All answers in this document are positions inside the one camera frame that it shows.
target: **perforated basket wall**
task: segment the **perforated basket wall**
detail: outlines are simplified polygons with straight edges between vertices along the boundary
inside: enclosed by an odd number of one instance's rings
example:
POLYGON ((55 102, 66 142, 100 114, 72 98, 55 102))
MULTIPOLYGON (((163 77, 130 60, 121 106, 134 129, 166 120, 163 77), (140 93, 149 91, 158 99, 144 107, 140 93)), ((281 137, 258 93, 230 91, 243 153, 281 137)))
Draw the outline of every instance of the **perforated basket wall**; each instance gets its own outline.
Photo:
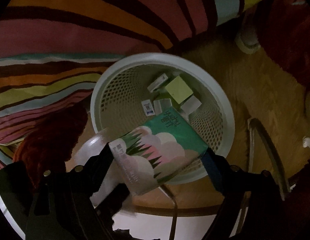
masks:
MULTIPOLYGON (((164 72, 180 75, 202 102, 196 113, 190 116, 190 124, 214 151, 218 150, 223 140, 223 118, 214 96, 193 76, 170 66, 139 65, 114 76, 102 92, 102 127, 111 128, 109 136, 115 140, 151 119, 152 116, 146 117, 141 101, 153 100, 158 95, 150 94, 147 87, 164 72)), ((196 160, 180 175, 201 166, 201 161, 196 160)))

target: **green tissue package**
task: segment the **green tissue package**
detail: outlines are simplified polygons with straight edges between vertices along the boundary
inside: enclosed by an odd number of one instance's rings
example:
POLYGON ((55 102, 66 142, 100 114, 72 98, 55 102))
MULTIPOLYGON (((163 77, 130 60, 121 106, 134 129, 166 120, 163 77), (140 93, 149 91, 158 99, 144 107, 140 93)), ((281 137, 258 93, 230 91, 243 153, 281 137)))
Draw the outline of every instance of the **green tissue package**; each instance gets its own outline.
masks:
POLYGON ((133 195, 169 181, 208 148, 173 107, 109 145, 133 195))

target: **wooden floor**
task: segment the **wooden floor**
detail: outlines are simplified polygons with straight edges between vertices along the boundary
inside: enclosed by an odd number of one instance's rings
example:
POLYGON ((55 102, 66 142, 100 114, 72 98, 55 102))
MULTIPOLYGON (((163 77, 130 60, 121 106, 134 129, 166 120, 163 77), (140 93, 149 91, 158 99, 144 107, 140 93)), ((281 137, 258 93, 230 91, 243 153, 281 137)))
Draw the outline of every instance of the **wooden floor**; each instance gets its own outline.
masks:
MULTIPOLYGON (((287 177, 298 172, 310 158, 302 147, 304 136, 310 137, 310 123, 304 114, 305 88, 273 63, 263 49, 253 55, 242 53, 233 41, 217 38, 205 46, 183 55, 202 67, 221 85, 235 116, 235 138, 227 157, 230 164, 245 169, 248 156, 247 119, 260 119, 270 134, 283 161, 287 177)), ((88 124, 84 142, 92 128, 88 124)), ((256 139, 254 172, 270 170, 271 162, 260 139, 256 139)), ((209 214, 223 201, 208 177, 198 181, 169 186, 184 215, 209 214)), ((167 214, 172 203, 158 189, 134 197, 137 210, 167 214)))

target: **colorful striped blanket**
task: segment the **colorful striped blanket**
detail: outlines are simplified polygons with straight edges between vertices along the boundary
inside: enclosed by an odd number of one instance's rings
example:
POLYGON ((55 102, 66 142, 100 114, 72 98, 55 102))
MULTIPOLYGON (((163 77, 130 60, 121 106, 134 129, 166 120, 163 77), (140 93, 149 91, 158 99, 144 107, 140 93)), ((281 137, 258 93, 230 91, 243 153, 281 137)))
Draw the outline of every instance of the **colorful striped blanket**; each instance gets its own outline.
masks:
POLYGON ((259 1, 11 0, 0 18, 0 145, 89 96, 122 57, 165 51, 259 1))

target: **basket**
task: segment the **basket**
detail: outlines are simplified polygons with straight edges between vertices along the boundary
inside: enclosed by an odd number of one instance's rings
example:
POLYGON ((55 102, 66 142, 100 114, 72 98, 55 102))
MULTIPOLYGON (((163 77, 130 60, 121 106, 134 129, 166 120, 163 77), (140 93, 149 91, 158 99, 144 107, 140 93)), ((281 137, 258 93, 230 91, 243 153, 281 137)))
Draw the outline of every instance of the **basket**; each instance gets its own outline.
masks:
MULTIPOLYGON (((199 97, 202 105, 190 115, 190 125, 218 155, 226 157, 234 139, 231 104, 220 85, 203 69, 180 57, 142 53, 126 57, 109 67, 94 88, 91 117, 95 132, 108 128, 115 140, 142 125, 147 117, 141 102, 157 95, 147 87, 162 73, 180 75, 199 97)), ((168 184, 201 179, 207 173, 200 160, 194 161, 168 184)))

